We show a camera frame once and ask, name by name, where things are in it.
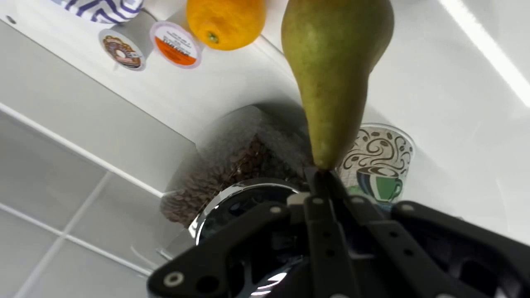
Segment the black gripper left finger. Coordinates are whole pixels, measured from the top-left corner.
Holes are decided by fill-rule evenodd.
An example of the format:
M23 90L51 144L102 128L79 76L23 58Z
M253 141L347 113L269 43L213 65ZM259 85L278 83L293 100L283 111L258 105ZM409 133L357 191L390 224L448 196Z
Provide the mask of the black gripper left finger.
M304 199L251 207L153 270L149 298L309 298Z

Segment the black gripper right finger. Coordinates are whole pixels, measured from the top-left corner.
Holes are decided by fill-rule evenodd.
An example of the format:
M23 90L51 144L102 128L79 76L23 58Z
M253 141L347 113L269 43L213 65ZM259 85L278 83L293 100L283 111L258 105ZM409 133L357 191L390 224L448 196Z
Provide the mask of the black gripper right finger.
M337 179L329 191L410 298L530 298L528 245L410 201L385 212L364 196L354 204Z

